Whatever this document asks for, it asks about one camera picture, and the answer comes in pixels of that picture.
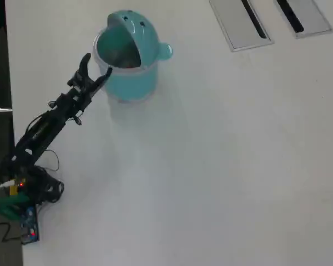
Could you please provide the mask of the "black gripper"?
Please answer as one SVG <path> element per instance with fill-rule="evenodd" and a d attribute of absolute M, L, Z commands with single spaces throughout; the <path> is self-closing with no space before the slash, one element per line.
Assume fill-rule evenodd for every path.
<path fill-rule="evenodd" d="M 86 53 L 79 64 L 78 74 L 82 80 L 89 78 L 88 74 L 88 63 L 91 58 L 91 53 Z M 92 101 L 92 97 L 96 92 L 105 84 L 105 82 L 110 78 L 113 68 L 109 67 L 107 72 L 100 76 L 96 81 L 85 80 L 75 82 L 74 88 L 78 91 L 78 105 L 89 105 Z"/>

